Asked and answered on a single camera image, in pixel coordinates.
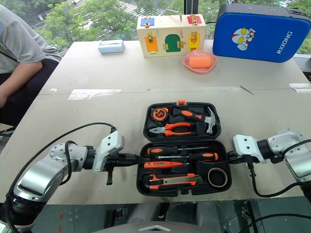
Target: cartoon character sticker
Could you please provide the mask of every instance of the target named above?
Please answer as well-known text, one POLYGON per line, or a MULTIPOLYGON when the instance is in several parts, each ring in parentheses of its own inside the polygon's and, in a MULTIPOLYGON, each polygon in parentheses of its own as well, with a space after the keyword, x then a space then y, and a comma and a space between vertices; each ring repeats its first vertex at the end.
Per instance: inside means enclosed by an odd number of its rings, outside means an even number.
POLYGON ((240 50, 245 51, 247 50, 248 44, 255 37, 255 32, 252 28, 239 28, 231 35, 231 39, 234 43, 238 44, 240 50))

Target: window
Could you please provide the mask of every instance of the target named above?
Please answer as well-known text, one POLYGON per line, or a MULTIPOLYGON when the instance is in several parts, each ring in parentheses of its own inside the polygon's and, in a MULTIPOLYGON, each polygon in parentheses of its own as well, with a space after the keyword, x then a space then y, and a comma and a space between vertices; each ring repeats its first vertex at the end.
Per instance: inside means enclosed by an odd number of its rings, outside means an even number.
MULTIPOLYGON (((278 7, 298 8, 311 17, 311 5, 309 0, 199 0, 198 13, 202 14, 206 22, 216 21, 218 10, 225 3, 251 3, 278 7)), ((215 23, 207 24, 206 39, 214 38, 215 23)), ((297 53, 311 54, 311 33, 300 46, 297 53)))
POLYGON ((163 15, 183 0, 0 0, 50 45, 65 52, 75 41, 136 40, 138 16, 163 15))

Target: white box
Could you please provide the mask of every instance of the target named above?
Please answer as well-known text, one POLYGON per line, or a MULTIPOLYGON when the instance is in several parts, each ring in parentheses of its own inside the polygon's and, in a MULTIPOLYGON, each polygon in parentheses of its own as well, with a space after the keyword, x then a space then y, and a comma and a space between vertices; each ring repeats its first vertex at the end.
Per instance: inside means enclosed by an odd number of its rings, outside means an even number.
POLYGON ((181 19, 179 15, 138 17, 137 34, 144 57, 186 55, 204 48, 203 16, 182 15, 181 19))

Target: tool kit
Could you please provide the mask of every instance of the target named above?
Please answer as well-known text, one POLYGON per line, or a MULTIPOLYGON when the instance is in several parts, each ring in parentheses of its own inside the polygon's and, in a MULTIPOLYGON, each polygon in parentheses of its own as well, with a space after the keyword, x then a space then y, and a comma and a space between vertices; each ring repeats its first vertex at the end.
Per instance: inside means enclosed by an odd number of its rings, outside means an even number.
POLYGON ((159 197, 226 191, 231 173, 225 147, 215 140, 220 132, 211 103, 181 100, 149 106, 143 133, 151 143, 140 152, 138 191, 159 197))
POLYGON ((224 4, 218 13, 213 53, 218 56, 285 62, 310 32, 298 10, 253 4, 224 4))

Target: person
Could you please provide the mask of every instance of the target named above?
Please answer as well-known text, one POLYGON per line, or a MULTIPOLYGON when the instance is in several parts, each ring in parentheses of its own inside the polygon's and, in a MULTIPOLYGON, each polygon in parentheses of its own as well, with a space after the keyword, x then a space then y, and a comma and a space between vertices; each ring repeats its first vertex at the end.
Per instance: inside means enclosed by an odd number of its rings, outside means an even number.
POLYGON ((0 4, 0 122, 17 126, 61 60, 23 19, 0 4))

